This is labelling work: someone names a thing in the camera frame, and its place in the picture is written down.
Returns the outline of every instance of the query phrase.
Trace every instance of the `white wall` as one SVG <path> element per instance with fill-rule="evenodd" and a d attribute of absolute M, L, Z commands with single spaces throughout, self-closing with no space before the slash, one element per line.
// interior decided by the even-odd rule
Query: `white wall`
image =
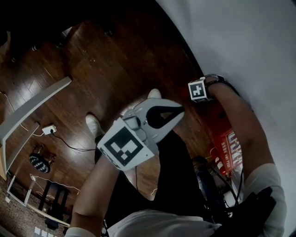
<path fill-rule="evenodd" d="M 291 0 L 157 0 L 202 71 L 218 73 L 252 105 L 282 177 L 296 227 L 296 6 Z"/>

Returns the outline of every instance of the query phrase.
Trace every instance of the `sneaker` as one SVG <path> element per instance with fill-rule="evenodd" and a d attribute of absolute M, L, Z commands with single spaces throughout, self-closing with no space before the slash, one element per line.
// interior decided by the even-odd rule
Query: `sneaker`
<path fill-rule="evenodd" d="M 160 93 L 159 89 L 152 89 L 149 92 L 148 99 L 149 98 L 161 99 L 161 93 Z"/>
<path fill-rule="evenodd" d="M 105 134 L 105 132 L 100 126 L 99 120 L 94 115 L 86 115 L 85 121 L 86 125 L 88 126 L 88 129 L 91 131 L 94 137 L 98 137 Z"/>
<path fill-rule="evenodd" d="M 37 45 L 33 45 L 33 46 L 32 46 L 32 50 L 33 50 L 33 51 L 38 50 L 38 48 L 39 48 L 39 47 L 38 47 Z"/>

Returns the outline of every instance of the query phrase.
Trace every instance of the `wooden floor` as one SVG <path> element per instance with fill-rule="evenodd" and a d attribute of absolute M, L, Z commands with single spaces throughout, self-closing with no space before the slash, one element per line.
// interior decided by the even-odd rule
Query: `wooden floor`
<path fill-rule="evenodd" d="M 175 131 L 186 142 L 190 155 L 209 156 L 210 139 L 199 123 L 194 105 L 180 98 L 180 90 L 200 74 L 185 54 L 167 17 L 154 7 L 126 6 L 113 14 L 112 21 L 115 26 L 112 37 L 106 37 L 99 25 L 87 21 L 79 25 L 63 49 L 44 43 L 40 50 L 27 51 L 16 63 L 7 58 L 9 43 L 0 48 L 0 91 L 6 92 L 14 109 L 65 76 L 73 78 L 68 87 L 39 107 L 23 125 L 29 128 L 38 121 L 42 128 L 53 123 L 57 127 L 56 135 L 69 145 L 93 149 L 94 138 L 85 124 L 88 112 L 95 114 L 107 130 L 127 107 L 133 107 L 152 88 L 158 88 L 163 98 L 185 107 L 185 117 Z M 2 122 L 12 109 L 1 94 L 0 109 Z M 25 130 L 19 127 L 9 137 L 8 155 L 24 134 Z M 42 143 L 56 154 L 49 174 L 38 172 L 28 158 L 34 145 Z M 29 174 L 33 174 L 79 189 L 94 166 L 93 156 L 93 151 L 69 149 L 52 135 L 32 137 L 10 171 L 13 174 L 18 171 L 17 180 L 26 188 L 32 184 Z M 137 170 L 139 191 L 152 200 L 150 194 L 157 188 L 160 170 L 158 158 L 148 160 Z M 127 176 L 135 184 L 135 170 L 127 172 Z M 46 181 L 37 178 L 37 182 L 45 188 Z M 36 191 L 42 189 L 35 184 L 33 193 Z M 77 194 L 73 188 L 70 191 L 68 207 Z"/>

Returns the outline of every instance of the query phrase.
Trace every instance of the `electrical cord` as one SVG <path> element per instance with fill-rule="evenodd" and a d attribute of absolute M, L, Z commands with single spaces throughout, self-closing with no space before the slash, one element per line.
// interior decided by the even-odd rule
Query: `electrical cord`
<path fill-rule="evenodd" d="M 39 179 L 43 179 L 43 180 L 47 180 L 47 181 L 49 181 L 49 182 L 52 182 L 52 183 L 57 183 L 57 184 L 59 184 L 59 185 L 62 185 L 62 186 L 64 186 L 64 187 L 68 187 L 68 188 L 75 188 L 76 190 L 78 190 L 78 193 L 79 193 L 79 189 L 78 188 L 76 188 L 76 187 L 74 187 L 74 186 L 67 186 L 67 185 L 64 185 L 64 184 L 60 184 L 60 183 L 58 183 L 58 182 L 54 182 L 54 181 L 51 181 L 51 180 L 48 180 L 48 179 L 45 179 L 45 178 L 42 178 L 42 177 L 39 177 L 39 176 L 34 176 L 34 175 L 32 175 L 32 174 L 30 174 L 30 177 L 31 177 L 31 179 L 33 180 L 33 181 L 35 181 L 35 183 L 44 191 L 44 189 L 37 183 L 37 181 L 36 181 L 36 178 L 39 178 Z M 53 198 L 53 199 L 55 199 L 53 196 L 51 196 L 51 195 L 47 195 L 47 197 L 49 197 L 49 198 Z"/>
<path fill-rule="evenodd" d="M 221 175 L 219 175 L 218 174 L 218 172 L 217 171 L 215 171 L 211 166 L 210 166 L 210 169 L 226 184 L 226 186 L 228 186 L 229 187 L 229 189 L 230 189 L 230 192 L 232 193 L 232 195 L 233 195 L 233 197 L 234 197 L 234 199 L 235 199 L 235 206 L 237 206 L 238 204 L 239 204 L 239 201 L 238 201 L 238 198 L 237 198 L 237 196 L 235 195 L 235 193 L 234 193 L 234 191 L 233 191 L 233 189 L 232 189 L 232 187 L 229 185 L 229 183 L 227 183 L 226 182 L 226 180 L 225 179 L 223 179 L 223 177 L 221 176 Z"/>
<path fill-rule="evenodd" d="M 9 102 L 9 104 L 10 104 L 12 110 L 15 111 L 14 108 L 13 108 L 13 106 L 12 106 L 12 104 L 11 104 L 11 102 L 10 102 L 10 100 L 9 100 L 9 98 L 8 98 L 8 96 L 7 96 L 4 92 L 1 92 L 1 91 L 0 91 L 0 94 L 5 95 L 5 97 L 7 98 L 7 100 L 8 100 L 8 102 Z M 29 130 L 26 129 L 22 124 L 20 124 L 20 125 L 21 125 L 22 128 L 24 128 L 26 131 L 29 131 Z M 43 134 L 44 134 L 44 132 L 43 132 L 41 135 L 37 135 L 37 134 L 34 134 L 34 133 L 33 133 L 33 135 L 36 136 L 36 137 L 41 137 Z"/>
<path fill-rule="evenodd" d="M 82 149 L 82 148 L 75 148 L 75 147 L 69 146 L 69 145 L 64 141 L 63 138 L 56 136 L 56 135 L 54 134 L 54 131 L 53 131 L 53 130 L 50 130 L 50 133 L 51 133 L 54 137 L 56 137 L 56 138 L 62 140 L 62 141 L 66 144 L 66 146 L 68 146 L 69 148 L 71 148 L 71 149 L 73 149 L 73 150 L 77 150 L 77 151 L 81 151 L 81 152 L 82 152 L 82 151 L 96 150 L 96 149 Z"/>
<path fill-rule="evenodd" d="M 224 204 L 227 206 L 227 207 L 230 207 L 228 204 L 227 204 L 227 201 L 223 198 L 223 201 L 224 201 Z"/>
<path fill-rule="evenodd" d="M 154 192 L 155 192 L 155 190 L 157 190 L 158 188 L 155 188 L 154 190 L 153 190 L 153 192 L 150 194 L 151 196 L 155 196 L 155 194 L 154 195 L 152 195 Z"/>
<path fill-rule="evenodd" d="M 106 233 L 102 233 L 102 237 L 109 237 L 109 233 L 107 231 L 107 224 L 106 224 L 105 220 L 103 220 L 103 226 L 104 226 L 104 228 L 106 230 Z"/>
<path fill-rule="evenodd" d="M 241 169 L 241 174 L 240 174 L 240 185 L 239 185 L 239 190 L 237 191 L 237 200 L 240 197 L 240 192 L 241 192 L 241 186 L 242 186 L 242 180 L 243 180 L 243 173 L 244 173 L 244 169 Z"/>

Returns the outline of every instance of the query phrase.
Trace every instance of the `wrist strap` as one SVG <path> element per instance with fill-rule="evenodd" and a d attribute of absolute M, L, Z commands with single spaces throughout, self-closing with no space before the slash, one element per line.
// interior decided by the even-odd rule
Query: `wrist strap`
<path fill-rule="evenodd" d="M 227 81 L 223 79 L 218 79 L 216 81 L 210 81 L 208 83 L 205 83 L 204 86 L 205 86 L 205 89 L 208 90 L 209 86 L 213 85 L 213 84 L 216 84 L 216 83 L 224 83 L 226 85 L 228 85 L 238 96 L 240 96 L 240 94 L 237 92 L 237 90 L 230 84 L 228 83 Z"/>

